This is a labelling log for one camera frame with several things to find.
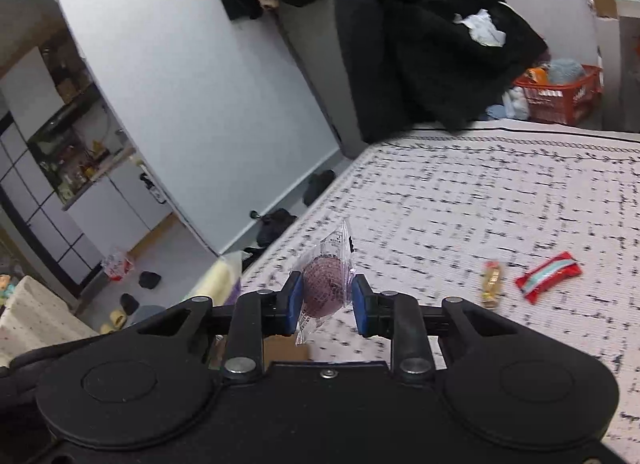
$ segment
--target black coat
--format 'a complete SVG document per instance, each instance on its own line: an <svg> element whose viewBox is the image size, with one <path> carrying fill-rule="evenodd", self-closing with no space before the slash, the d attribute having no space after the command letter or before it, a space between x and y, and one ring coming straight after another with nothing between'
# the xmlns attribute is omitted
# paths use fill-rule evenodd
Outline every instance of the black coat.
<svg viewBox="0 0 640 464"><path fill-rule="evenodd" d="M351 96L365 142L415 123L465 127L546 50L504 0L335 0ZM455 24L487 9L503 47L473 41Z"/></svg>

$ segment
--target basket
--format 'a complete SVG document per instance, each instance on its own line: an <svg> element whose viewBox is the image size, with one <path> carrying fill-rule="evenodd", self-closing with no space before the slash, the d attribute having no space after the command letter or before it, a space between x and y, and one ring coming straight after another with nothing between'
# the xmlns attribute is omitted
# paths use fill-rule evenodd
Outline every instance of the basket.
<svg viewBox="0 0 640 464"><path fill-rule="evenodd" d="M572 84L535 84L526 76L515 81L524 90L529 105L529 119L542 123L573 126L596 106L602 93L601 68L583 65L586 75Z"/></svg>

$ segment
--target red candy wrapper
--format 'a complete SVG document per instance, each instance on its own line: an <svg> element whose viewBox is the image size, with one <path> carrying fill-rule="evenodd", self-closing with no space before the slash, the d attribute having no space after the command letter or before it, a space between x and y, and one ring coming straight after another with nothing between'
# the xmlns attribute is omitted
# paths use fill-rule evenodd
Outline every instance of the red candy wrapper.
<svg viewBox="0 0 640 464"><path fill-rule="evenodd" d="M535 304L540 293L549 290L565 278L580 276L582 270L567 251L551 258L540 267L527 272L516 280L516 285L531 304Z"/></svg>

